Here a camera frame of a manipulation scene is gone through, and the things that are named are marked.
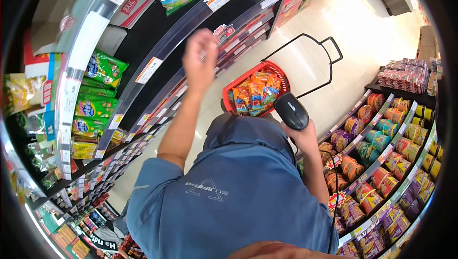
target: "black basket handle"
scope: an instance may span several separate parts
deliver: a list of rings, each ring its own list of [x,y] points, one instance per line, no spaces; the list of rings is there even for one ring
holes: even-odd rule
[[[316,44],[320,45],[320,46],[324,49],[324,51],[326,52],[326,54],[328,55],[328,58],[329,58],[329,70],[330,70],[330,71],[329,71],[329,80],[328,80],[326,83],[324,83],[324,84],[322,84],[322,85],[320,85],[320,86],[318,86],[318,87],[316,87],[316,88],[313,88],[313,89],[310,90],[310,91],[307,91],[307,92],[305,92],[305,93],[303,93],[303,94],[297,96],[297,98],[303,97],[303,96],[305,96],[305,95],[307,95],[307,94],[312,93],[313,91],[316,91],[316,90],[318,90],[318,89],[320,89],[320,88],[322,88],[322,87],[324,87],[324,86],[330,84],[331,81],[332,81],[332,79],[333,79],[333,64],[336,63],[336,62],[341,61],[341,60],[344,58],[344,57],[342,56],[342,53],[341,53],[341,51],[340,51],[339,46],[337,45],[336,41],[334,40],[334,38],[333,38],[332,36],[329,36],[328,38],[326,38],[326,39],[324,39],[324,40],[322,40],[322,41],[318,41],[318,40],[316,40],[315,38],[313,38],[312,36],[310,36],[310,35],[308,35],[308,34],[301,33],[301,34],[299,34],[298,36],[296,36],[295,38],[293,38],[293,39],[291,39],[290,41],[288,41],[288,42],[287,42],[286,44],[284,44],[282,47],[280,47],[280,48],[278,48],[277,50],[273,51],[273,52],[272,52],[270,55],[268,55],[266,58],[262,59],[261,62],[266,61],[267,58],[269,58],[270,56],[274,55],[274,54],[277,53],[278,51],[282,50],[286,45],[290,44],[291,42],[295,41],[297,38],[299,38],[299,37],[301,37],[301,36],[305,36],[305,37],[307,37],[307,38],[312,39]],[[326,48],[323,46],[323,43],[325,43],[325,42],[328,41],[328,40],[330,40],[330,41],[334,44],[334,47],[336,48],[337,53],[339,54],[339,58],[336,59],[336,60],[331,60],[331,56],[329,56],[329,52],[328,52],[328,51],[326,50]]]

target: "man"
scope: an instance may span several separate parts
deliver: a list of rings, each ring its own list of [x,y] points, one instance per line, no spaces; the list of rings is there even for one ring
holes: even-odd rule
[[[157,158],[143,163],[135,183],[127,212],[132,238],[150,259],[305,258],[321,254],[311,250],[327,252],[330,239],[335,254],[338,235],[331,231],[312,120],[297,132],[262,118],[218,117],[183,176],[217,53],[208,29],[187,41],[183,67],[189,88]],[[303,180],[287,135],[304,154]]]

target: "store aisle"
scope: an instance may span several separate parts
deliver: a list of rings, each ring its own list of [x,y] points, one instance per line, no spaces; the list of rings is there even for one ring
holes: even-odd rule
[[[374,79],[381,65],[403,57],[415,58],[420,26],[418,11],[389,17],[380,0],[316,0],[215,80],[201,105],[185,173],[202,151],[210,123],[223,113],[220,105],[223,88],[290,39],[301,33],[319,41],[332,36],[343,55],[343,59],[333,66],[331,85],[301,98],[320,137],[358,101],[364,93],[364,85]],[[324,46],[332,60],[338,58],[330,41]],[[325,51],[305,37],[295,40],[270,60],[284,70],[295,95],[329,79],[329,59]],[[273,115],[280,120],[277,113],[273,112]],[[143,161],[156,156],[163,134],[156,137],[116,181],[109,198],[116,210],[123,209]]]

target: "white box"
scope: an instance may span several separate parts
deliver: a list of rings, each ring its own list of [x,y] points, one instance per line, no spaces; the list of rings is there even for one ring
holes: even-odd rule
[[[127,35],[127,31],[119,26],[108,25],[96,45],[97,49],[113,56]]]
[[[126,0],[111,18],[110,24],[131,29],[155,0]]]

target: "green package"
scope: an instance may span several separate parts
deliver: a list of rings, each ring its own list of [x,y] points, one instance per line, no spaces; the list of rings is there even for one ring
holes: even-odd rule
[[[73,119],[72,133],[87,136],[97,137],[101,134],[108,123],[108,118],[93,119],[88,117],[76,117]]]
[[[75,115],[92,118],[108,118],[115,109],[117,99],[93,94],[78,94]]]
[[[95,49],[89,59],[84,76],[116,88],[120,82],[121,74],[128,66],[129,64]]]
[[[80,86],[80,94],[94,94],[99,96],[105,96],[109,98],[114,98],[116,96],[116,91],[102,89],[102,88],[95,88],[90,86],[81,85]]]

